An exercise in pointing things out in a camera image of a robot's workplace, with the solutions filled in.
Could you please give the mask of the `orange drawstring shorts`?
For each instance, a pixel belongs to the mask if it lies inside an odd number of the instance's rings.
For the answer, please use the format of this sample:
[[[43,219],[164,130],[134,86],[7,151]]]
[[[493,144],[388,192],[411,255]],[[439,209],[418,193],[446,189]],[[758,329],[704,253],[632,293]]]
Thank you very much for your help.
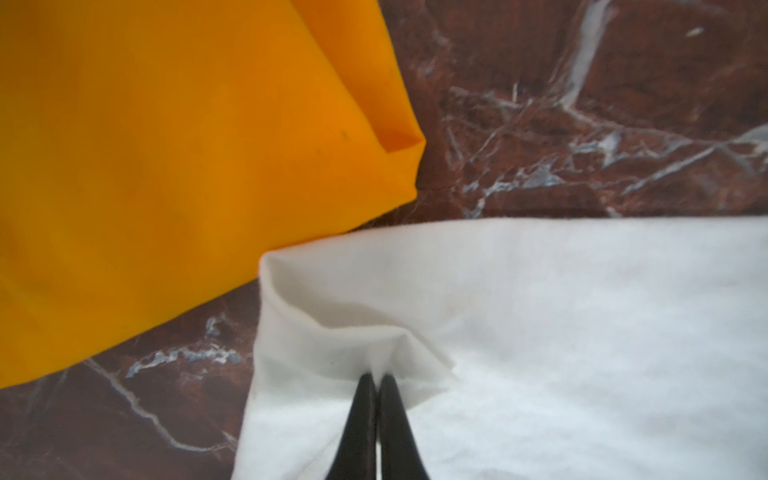
[[[65,369],[412,201],[375,1],[1,5],[1,383]]]

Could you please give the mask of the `white garment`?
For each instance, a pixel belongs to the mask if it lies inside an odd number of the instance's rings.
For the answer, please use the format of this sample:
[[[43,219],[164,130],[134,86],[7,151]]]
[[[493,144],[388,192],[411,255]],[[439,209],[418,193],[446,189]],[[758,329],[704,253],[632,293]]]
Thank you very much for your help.
[[[434,479],[763,479],[763,217],[486,219],[264,255],[233,475],[320,479],[363,374]]]

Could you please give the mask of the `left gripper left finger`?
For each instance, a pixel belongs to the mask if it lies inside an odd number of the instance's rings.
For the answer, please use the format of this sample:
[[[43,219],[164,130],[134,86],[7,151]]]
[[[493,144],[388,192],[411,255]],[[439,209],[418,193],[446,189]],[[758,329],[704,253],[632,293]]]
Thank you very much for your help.
[[[327,480],[377,478],[377,401],[373,376],[366,373],[359,379]]]

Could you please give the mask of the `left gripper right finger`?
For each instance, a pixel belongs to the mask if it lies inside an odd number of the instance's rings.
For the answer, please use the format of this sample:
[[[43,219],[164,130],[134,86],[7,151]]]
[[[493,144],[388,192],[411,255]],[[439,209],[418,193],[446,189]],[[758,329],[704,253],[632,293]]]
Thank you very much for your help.
[[[395,377],[385,375],[378,394],[383,480],[429,480]]]

